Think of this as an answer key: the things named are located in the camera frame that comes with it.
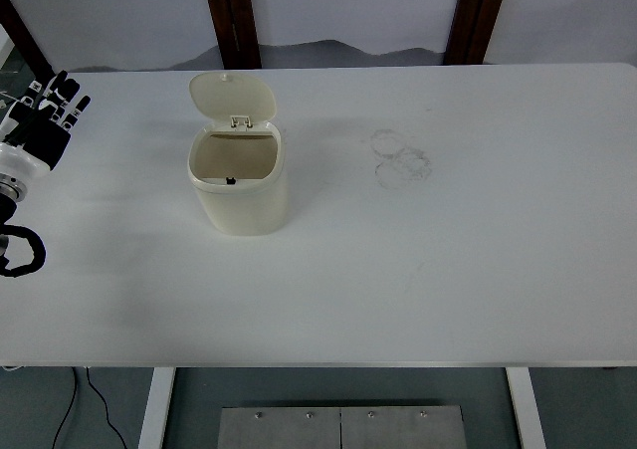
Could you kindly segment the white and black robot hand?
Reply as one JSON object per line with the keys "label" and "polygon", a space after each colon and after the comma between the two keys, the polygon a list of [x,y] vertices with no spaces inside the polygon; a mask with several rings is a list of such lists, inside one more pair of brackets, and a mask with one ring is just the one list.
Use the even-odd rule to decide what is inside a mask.
{"label": "white and black robot hand", "polygon": [[91,102],[77,97],[80,84],[61,71],[48,84],[32,82],[1,120],[1,177],[20,181],[52,171],[72,130]]}

